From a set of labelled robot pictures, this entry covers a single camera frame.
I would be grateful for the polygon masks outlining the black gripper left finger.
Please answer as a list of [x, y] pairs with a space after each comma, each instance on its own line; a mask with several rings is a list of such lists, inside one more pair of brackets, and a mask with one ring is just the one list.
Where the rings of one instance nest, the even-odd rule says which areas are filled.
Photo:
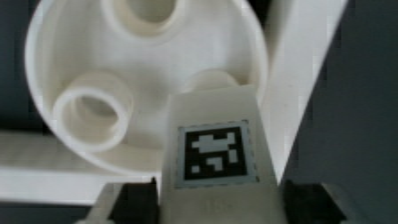
[[158, 216], [157, 179], [146, 183], [109, 183], [77, 224], [158, 224]]

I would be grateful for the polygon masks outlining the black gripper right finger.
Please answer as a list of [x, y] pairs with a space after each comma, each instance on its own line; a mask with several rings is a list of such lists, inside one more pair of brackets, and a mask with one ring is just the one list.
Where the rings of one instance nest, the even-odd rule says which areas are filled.
[[284, 181], [283, 203], [288, 224], [361, 224], [343, 197], [322, 183]]

